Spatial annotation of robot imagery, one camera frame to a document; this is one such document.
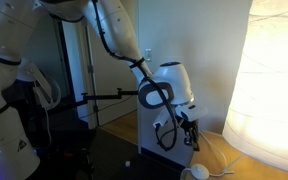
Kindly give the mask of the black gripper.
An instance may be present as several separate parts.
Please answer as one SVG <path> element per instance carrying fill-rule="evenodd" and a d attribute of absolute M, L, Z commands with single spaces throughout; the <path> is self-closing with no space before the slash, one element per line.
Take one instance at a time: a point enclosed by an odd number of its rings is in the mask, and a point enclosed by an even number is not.
<path fill-rule="evenodd" d="M 183 123 L 183 130 L 185 134 L 184 144 L 187 146 L 191 146 L 194 151 L 199 151 L 200 150 L 200 146 L 198 143 L 199 131 L 198 131 L 197 122 L 185 121 Z"/>

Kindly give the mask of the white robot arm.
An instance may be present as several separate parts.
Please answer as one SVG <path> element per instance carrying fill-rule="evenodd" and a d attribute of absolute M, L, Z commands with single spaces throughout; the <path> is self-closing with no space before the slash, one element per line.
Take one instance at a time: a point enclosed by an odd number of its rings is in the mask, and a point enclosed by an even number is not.
<path fill-rule="evenodd" d="M 125 60 L 139 82 L 156 77 L 140 53 L 120 0 L 0 0 L 0 180 L 25 180 L 40 164 L 18 111 L 7 104 L 2 91 L 15 82 L 21 55 L 45 14 L 68 22 L 87 19 L 108 54 Z"/>

